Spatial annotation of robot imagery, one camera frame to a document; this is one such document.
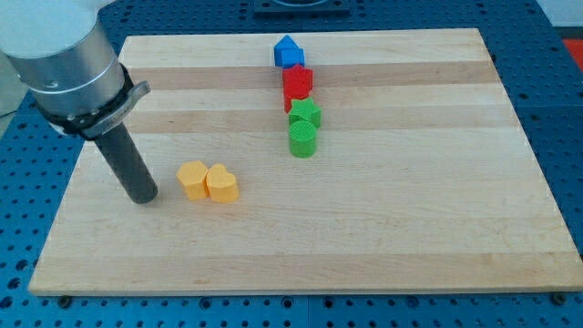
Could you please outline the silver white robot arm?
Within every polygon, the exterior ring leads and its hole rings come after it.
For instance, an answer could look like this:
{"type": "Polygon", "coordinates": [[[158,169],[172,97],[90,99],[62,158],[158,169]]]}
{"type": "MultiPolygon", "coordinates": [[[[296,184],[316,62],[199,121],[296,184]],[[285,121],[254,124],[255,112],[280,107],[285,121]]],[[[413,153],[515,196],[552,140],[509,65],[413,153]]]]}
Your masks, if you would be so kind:
{"type": "Polygon", "coordinates": [[[55,129],[85,139],[119,126],[150,91],[99,23],[112,0],[1,0],[1,50],[55,129]]]}

